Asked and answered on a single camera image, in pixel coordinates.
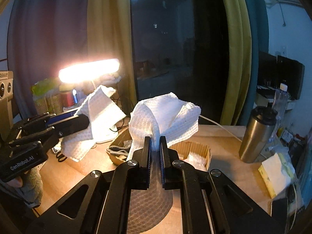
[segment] computer monitor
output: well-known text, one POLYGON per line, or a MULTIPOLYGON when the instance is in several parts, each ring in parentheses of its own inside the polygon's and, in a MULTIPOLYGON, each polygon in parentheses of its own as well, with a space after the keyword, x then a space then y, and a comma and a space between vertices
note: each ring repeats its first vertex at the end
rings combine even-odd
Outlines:
POLYGON ((277 56, 277 69, 279 84, 288 86, 291 99, 300 99, 305 66, 296 60, 277 56))
POLYGON ((259 52, 258 85, 277 87, 277 62, 276 57, 259 52))

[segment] window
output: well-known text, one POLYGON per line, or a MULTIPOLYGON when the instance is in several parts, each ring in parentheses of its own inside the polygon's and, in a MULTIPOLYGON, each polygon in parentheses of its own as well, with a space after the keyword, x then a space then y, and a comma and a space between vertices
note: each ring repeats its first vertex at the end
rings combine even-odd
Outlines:
POLYGON ((131 0, 138 100, 173 92, 220 120, 228 33, 222 0, 131 0))

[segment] white cable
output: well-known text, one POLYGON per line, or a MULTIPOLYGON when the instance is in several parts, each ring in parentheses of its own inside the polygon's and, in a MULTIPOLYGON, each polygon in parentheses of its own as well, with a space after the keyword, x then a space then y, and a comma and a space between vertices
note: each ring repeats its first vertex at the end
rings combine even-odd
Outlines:
POLYGON ((215 122, 215 121, 213 121, 213 120, 211 120, 211 119, 208 119, 208 118, 206 118, 206 117, 204 117, 204 116, 202 116, 202 115, 199 115, 199 117, 201 117, 201 118, 203 118, 203 119, 205 119, 205 120, 208 120, 208 121, 210 121, 210 122, 212 122, 212 123, 218 125, 219 127, 223 128, 225 131, 227 131, 228 133, 230 133, 232 136, 234 136, 236 139, 238 139, 238 140, 241 142, 241 139, 239 139, 236 135, 232 134, 232 133, 231 133, 230 131, 228 131, 226 128, 224 128, 223 126, 221 126, 218 122, 215 122))
POLYGON ((294 221, 295 221, 295 219, 296 219, 296 213, 297 213, 297 204, 298 204, 296 188, 295 188, 294 184, 292 184, 292 185, 293 185, 293 187, 294 187, 294 197, 295 197, 295 199, 296 199, 296 209, 295 209, 295 211, 294 211, 294 219, 293 219, 293 223, 291 224, 290 230, 291 230, 292 227, 294 226, 294 221))
POLYGON ((93 85, 93 87, 94 87, 94 90, 96 90, 96 85, 95 85, 95 83, 94 83, 93 80, 91 80, 91 83, 92 83, 92 85, 93 85))

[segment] purple curtain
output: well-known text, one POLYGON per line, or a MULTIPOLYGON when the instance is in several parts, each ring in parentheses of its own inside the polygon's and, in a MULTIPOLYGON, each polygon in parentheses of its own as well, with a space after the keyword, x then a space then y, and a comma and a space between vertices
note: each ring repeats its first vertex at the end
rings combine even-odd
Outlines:
POLYGON ((15 0, 7 58, 23 118, 36 114, 31 86, 74 62, 88 61, 88 0, 15 0))

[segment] desk lamp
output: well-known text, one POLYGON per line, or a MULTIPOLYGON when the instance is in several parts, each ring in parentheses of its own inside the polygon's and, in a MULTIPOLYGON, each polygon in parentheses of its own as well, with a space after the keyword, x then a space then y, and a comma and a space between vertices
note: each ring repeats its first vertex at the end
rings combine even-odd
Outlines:
MULTIPOLYGON (((118 59, 73 64, 61 69, 59 71, 59 78, 63 83, 82 83, 84 81, 91 81, 94 89, 96 89, 93 80, 105 74, 111 74, 118 71, 119 65, 120 63, 118 59)), ((103 142, 110 141, 118 135, 117 127, 114 125, 107 133, 108 134, 105 136, 106 140, 103 142)))

